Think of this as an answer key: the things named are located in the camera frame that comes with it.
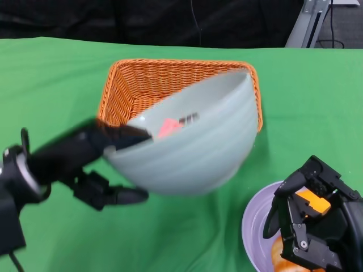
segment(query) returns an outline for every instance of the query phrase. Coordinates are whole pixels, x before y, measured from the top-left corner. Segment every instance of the black cable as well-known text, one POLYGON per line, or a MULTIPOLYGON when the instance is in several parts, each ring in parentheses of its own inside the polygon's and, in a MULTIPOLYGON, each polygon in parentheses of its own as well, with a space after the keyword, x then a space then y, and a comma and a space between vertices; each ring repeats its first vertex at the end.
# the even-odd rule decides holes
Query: black cable
POLYGON ((333 28, 333 2, 334 2, 334 0, 331 0, 331 4, 329 5, 328 10, 325 13, 325 17, 324 17, 324 20, 325 20, 325 18, 327 17, 327 15, 329 13, 329 10, 330 10, 330 30, 331 30, 331 37, 332 37, 332 39, 328 39, 328 40, 318 40, 317 42, 320 44, 320 46, 322 48, 326 48, 326 47, 323 46, 322 42, 329 42, 329 41, 331 41, 332 42, 332 48, 335 48, 335 43, 337 42, 338 44, 341 44, 341 48, 344 49, 345 48, 344 43, 342 41, 335 40, 334 28, 333 28))
MULTIPOLYGON (((320 46, 322 47, 322 48, 325 48, 324 46, 323 46, 323 44, 322 44, 322 42, 328 42, 328 41, 332 41, 331 39, 330 40, 318 40, 318 43, 320 43, 320 46)), ((345 48, 345 45, 344 45, 344 43, 342 42, 342 41, 339 41, 339 40, 334 40, 334 42, 336 43, 338 43, 338 44, 341 44, 341 48, 342 49, 344 49, 345 48)))
POLYGON ((15 265, 18 272, 24 272, 24 269, 18 259, 15 257, 14 252, 9 253, 9 257, 12 260, 13 264, 15 265))
POLYGON ((194 23, 195 23, 195 26, 198 29, 198 34, 199 34, 199 47, 200 47, 201 44, 202 44, 202 33, 200 31, 200 28, 199 28, 197 19, 195 18, 194 9, 193 9, 193 0, 191 0, 191 8, 192 8, 192 15, 193 15, 193 18, 194 18, 194 23))
POLYGON ((330 4, 330 29, 331 29, 331 46, 334 48, 335 42, 334 42, 334 29, 333 29, 333 0, 331 0, 330 4))

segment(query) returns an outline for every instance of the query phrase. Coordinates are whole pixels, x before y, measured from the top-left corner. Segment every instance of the metal stand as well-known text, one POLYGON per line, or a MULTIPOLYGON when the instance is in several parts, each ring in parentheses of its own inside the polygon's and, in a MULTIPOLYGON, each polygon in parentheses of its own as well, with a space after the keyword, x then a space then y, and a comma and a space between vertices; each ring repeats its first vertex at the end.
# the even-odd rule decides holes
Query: metal stand
POLYGON ((329 0, 305 0, 286 48, 314 48, 322 27, 329 0))

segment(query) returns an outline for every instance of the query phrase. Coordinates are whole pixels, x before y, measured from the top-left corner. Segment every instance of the pink object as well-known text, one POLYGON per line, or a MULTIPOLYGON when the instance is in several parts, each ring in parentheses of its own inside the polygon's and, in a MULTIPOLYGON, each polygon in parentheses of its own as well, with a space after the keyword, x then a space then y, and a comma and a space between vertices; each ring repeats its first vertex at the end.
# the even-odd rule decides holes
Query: pink object
POLYGON ((177 120, 166 118, 162 128, 159 131, 158 138, 166 137, 182 127, 183 125, 177 120))

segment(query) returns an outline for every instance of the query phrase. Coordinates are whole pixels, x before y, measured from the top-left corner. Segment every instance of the purple bowl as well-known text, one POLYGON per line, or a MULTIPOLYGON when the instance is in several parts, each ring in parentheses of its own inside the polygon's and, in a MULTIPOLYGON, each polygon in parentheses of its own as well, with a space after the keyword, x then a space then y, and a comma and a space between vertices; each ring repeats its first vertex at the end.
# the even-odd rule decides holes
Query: purple bowl
POLYGON ((282 181, 270 184, 255 194, 243 214, 243 245, 248 258, 258 272, 271 272, 274 270, 271 249, 280 232, 268 240, 263 239, 262 234, 267 215, 271 209, 273 194, 281 183, 282 181))

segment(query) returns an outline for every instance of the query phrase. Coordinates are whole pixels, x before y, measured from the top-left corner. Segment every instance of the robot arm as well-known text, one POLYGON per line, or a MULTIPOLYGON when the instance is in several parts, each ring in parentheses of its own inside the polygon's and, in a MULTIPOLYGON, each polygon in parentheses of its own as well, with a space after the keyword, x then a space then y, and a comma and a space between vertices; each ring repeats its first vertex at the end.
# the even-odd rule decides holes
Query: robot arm
POLYGON ((126 205, 147 200, 148 193, 138 188, 109 186, 96 172, 84 173, 83 167, 99 159, 105 148, 116 150, 150 140, 144 130, 131 126, 110 127, 99 120, 88 120, 29 152, 29 138, 22 130, 22 145, 3 153, 0 168, 0 256, 12 255, 26 245, 19 221, 28 203, 46 200, 52 183, 67 185, 75 197, 102 210, 105 205, 126 205))
POLYGON ((340 174, 312 156, 275 191, 263 236, 281 231, 281 257, 313 270, 363 271, 363 199, 340 174), (322 215, 295 194, 303 187, 326 199, 322 215))

